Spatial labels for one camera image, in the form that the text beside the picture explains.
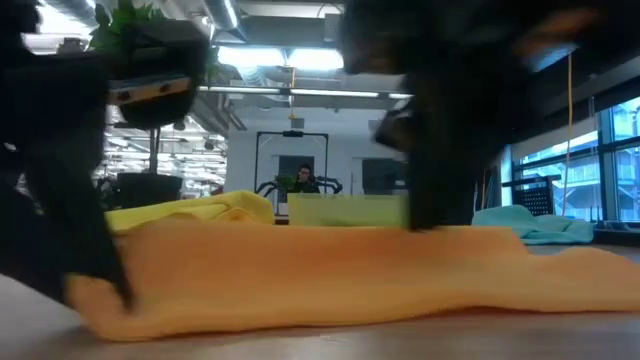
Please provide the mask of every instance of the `light blue cloth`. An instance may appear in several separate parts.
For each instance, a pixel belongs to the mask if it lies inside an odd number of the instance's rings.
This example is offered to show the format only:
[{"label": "light blue cloth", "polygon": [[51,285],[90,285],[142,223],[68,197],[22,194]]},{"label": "light blue cloth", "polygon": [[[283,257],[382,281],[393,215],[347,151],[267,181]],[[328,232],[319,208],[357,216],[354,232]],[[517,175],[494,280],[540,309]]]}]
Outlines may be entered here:
[{"label": "light blue cloth", "polygon": [[557,215],[533,216],[520,205],[481,210],[473,216],[473,226],[508,226],[527,245],[590,243],[593,225]]}]

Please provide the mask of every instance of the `wooden table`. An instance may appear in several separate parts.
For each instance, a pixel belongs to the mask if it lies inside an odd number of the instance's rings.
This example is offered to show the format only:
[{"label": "wooden table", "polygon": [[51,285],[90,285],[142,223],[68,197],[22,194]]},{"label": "wooden table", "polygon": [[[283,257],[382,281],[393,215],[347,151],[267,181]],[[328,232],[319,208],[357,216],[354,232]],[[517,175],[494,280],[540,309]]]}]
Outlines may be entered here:
[{"label": "wooden table", "polygon": [[[640,261],[640,249],[607,249]],[[0,359],[632,360],[640,359],[640,314],[467,312],[374,326],[110,344],[85,331],[73,312],[0,277]]]}]

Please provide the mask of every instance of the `table surface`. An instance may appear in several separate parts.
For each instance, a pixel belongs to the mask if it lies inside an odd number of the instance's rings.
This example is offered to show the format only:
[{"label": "table surface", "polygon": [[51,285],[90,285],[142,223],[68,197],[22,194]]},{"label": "table surface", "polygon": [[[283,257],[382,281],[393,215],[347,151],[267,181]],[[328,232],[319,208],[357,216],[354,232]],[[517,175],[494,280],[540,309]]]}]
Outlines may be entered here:
[{"label": "table surface", "polygon": [[[640,249],[603,248],[640,262]],[[464,312],[373,326],[112,344],[95,339],[73,312],[4,277],[0,314],[2,360],[640,359],[640,314]]]}]

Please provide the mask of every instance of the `person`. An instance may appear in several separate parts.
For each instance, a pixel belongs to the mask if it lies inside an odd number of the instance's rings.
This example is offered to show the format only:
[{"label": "person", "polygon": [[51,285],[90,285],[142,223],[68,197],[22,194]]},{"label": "person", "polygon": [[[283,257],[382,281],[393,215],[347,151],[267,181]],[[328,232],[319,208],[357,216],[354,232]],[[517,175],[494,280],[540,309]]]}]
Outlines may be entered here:
[{"label": "person", "polygon": [[296,182],[293,184],[289,193],[309,193],[319,194],[320,188],[316,183],[316,179],[313,176],[311,166],[308,164],[302,164],[298,168],[298,175],[296,176]]}]

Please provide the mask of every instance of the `yellow cloth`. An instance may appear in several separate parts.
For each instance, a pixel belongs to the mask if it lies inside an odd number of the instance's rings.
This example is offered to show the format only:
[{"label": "yellow cloth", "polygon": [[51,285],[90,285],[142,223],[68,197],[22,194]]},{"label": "yellow cloth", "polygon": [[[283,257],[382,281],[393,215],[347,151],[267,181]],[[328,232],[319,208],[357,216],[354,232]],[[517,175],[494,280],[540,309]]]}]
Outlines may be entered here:
[{"label": "yellow cloth", "polygon": [[188,215],[202,221],[254,221],[264,224],[275,222],[269,200],[248,191],[115,210],[106,214],[109,226],[116,233],[122,233],[170,215]]},{"label": "yellow cloth", "polygon": [[68,301],[89,329],[104,339],[140,341],[369,324],[474,306],[640,310],[640,265],[587,247],[531,255],[506,228],[411,233],[209,222],[197,213],[163,212],[118,238],[135,294],[130,313],[111,284],[69,276]]}]

